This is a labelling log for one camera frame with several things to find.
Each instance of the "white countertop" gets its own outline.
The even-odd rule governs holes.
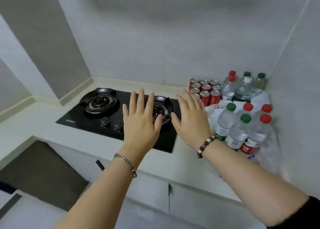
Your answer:
[[[123,141],[55,123],[80,100],[98,87],[139,92],[145,89],[149,94],[175,98],[183,87],[149,82],[129,81],[97,77],[94,83],[83,90],[65,106],[36,102],[0,123],[0,163],[2,166],[14,152],[30,145],[30,138],[51,141],[97,157],[112,160]],[[139,166],[138,171],[146,172],[170,181],[191,186],[228,199],[240,201],[234,191],[214,174],[204,159],[198,159],[192,148],[177,137],[172,154],[152,149]]]

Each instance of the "silver bangle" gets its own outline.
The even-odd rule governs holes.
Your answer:
[[[134,178],[137,177],[136,169],[134,168],[134,166],[132,165],[132,163],[131,163],[128,159],[126,159],[125,157],[119,155],[118,153],[114,154],[113,158],[115,158],[115,157],[118,157],[118,158],[120,158],[121,160],[123,160],[124,162],[128,163],[128,165],[129,165],[130,168],[131,168],[131,172],[134,173],[134,175],[133,175]]]

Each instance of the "black sleeve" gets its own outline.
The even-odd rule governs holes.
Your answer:
[[[286,228],[317,228],[319,225],[318,213],[320,211],[320,201],[314,197],[309,197],[307,202],[289,218],[279,225],[267,227],[268,229]]]

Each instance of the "person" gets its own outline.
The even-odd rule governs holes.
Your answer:
[[[181,139],[198,151],[212,133],[202,101],[186,90],[183,94],[185,98],[177,96],[181,121],[172,113],[172,124]],[[132,92],[129,109],[125,104],[122,108],[125,137],[118,154],[135,168],[153,147],[161,129],[161,115],[152,123],[153,100],[151,92],[144,108],[144,90],[141,89],[137,104],[136,94]],[[223,142],[210,142],[202,155],[266,226],[297,228],[315,222],[319,200],[243,158]],[[55,229],[114,228],[133,176],[127,162],[114,158]]]

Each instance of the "bracelet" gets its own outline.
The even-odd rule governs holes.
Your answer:
[[[121,160],[123,160],[124,162],[128,163],[128,165],[129,165],[130,168],[131,168],[131,172],[134,173],[134,175],[133,175],[134,178],[136,178],[136,177],[138,176],[137,173],[136,173],[136,169],[134,168],[134,166],[132,165],[132,163],[131,163],[128,159],[126,159],[125,157],[119,155],[118,153],[114,154],[113,158],[115,158],[115,157],[118,157],[118,158],[120,158]]]
[[[205,140],[203,142],[202,146],[199,147],[199,150],[197,152],[197,157],[198,158],[202,158],[202,152],[204,151],[204,149],[207,147],[207,145],[209,145],[216,138],[218,138],[218,137],[214,134],[214,135],[210,136],[209,138],[207,138],[207,140]]]

